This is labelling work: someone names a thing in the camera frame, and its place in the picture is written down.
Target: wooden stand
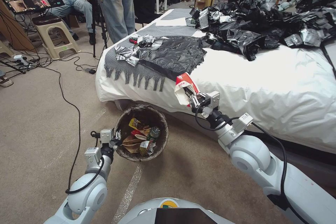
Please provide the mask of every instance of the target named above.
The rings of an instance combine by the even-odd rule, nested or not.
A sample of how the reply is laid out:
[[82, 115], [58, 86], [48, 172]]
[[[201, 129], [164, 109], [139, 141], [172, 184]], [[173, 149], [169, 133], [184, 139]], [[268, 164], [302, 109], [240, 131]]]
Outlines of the wooden stand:
[[12, 13], [7, 6], [0, 1], [0, 32], [11, 43], [15, 50], [28, 50], [36, 52], [36, 49], [28, 36], [25, 34], [21, 25], [15, 21]]

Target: jeans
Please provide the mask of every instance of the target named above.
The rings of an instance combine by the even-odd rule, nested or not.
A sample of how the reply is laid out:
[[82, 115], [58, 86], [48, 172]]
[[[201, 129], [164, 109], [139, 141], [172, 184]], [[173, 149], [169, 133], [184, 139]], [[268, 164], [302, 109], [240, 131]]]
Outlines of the jeans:
[[135, 31], [133, 0], [98, 0], [113, 43]]
[[[86, 0], [63, 0], [63, 2], [64, 2], [63, 6], [48, 9], [46, 12], [47, 15], [53, 14], [55, 16], [63, 18], [69, 15], [73, 10], [76, 10], [84, 14], [86, 19], [87, 30], [88, 32], [93, 33], [92, 5]], [[69, 28], [69, 26], [66, 23], [65, 26], [68, 28], [70, 34], [73, 36], [75, 33]]]

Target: beige plastic stool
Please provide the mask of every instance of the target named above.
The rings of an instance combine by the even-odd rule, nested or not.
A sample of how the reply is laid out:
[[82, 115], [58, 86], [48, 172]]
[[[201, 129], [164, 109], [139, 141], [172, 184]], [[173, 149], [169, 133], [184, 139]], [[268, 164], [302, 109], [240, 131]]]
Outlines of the beige plastic stool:
[[[43, 47], [53, 60], [60, 59], [60, 52], [65, 50], [74, 49], [77, 53], [81, 51], [62, 19], [59, 17], [53, 15], [34, 17], [32, 22], [42, 40]], [[60, 29], [61, 37], [52, 40], [48, 32], [54, 28]], [[58, 44], [62, 41], [67, 44], [60, 46], [54, 45], [54, 43]]]
[[15, 56], [15, 53], [0, 40], [0, 53], [2, 52], [7, 53], [9, 57]]

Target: trash basket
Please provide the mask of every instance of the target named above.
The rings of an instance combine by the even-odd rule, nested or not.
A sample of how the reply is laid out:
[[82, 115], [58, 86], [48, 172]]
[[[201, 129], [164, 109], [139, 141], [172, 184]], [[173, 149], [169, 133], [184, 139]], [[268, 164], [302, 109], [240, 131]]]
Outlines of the trash basket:
[[135, 117], [141, 123], [157, 126], [161, 129], [160, 136], [156, 140], [156, 147], [150, 156], [141, 156], [140, 153], [130, 153], [122, 145], [118, 146], [116, 152], [119, 156], [131, 160], [133, 162], [144, 162], [156, 158], [165, 148], [168, 141], [168, 124], [165, 116], [149, 105], [137, 104], [127, 109], [118, 119], [115, 129], [121, 130], [121, 139], [125, 139], [134, 130], [128, 124]]

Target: gray blanket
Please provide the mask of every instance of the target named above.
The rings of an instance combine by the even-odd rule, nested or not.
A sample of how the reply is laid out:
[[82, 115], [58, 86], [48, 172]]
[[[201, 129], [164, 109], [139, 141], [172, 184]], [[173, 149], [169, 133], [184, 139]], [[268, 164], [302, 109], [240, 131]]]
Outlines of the gray blanket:
[[[163, 17], [162, 20], [171, 20], [176, 18], [186, 17], [189, 18], [190, 10], [189, 9], [175, 9], [167, 16]], [[138, 35], [147, 35], [150, 34], [154, 37], [160, 36], [191, 36], [195, 33], [194, 27], [189, 26], [155, 26], [155, 23], [146, 27], [144, 30], [137, 32]], [[132, 48], [133, 44], [128, 40], [123, 41], [119, 44], [120, 46]], [[125, 84], [129, 84], [131, 75], [133, 76], [133, 86], [138, 85], [140, 87], [140, 83], [142, 79], [145, 79], [145, 89], [148, 87], [148, 82], [151, 78], [154, 79], [155, 84], [153, 90], [157, 90], [158, 83], [160, 82], [159, 90], [162, 91], [163, 83], [165, 77], [160, 73], [153, 71], [152, 69], [143, 66], [141, 64], [137, 64], [135, 67], [128, 64], [126, 61], [118, 61], [116, 59], [116, 52], [114, 48], [111, 48], [105, 56], [105, 70], [106, 76], [108, 78], [111, 77], [114, 71], [114, 80], [118, 80], [121, 72], [125, 73]]]

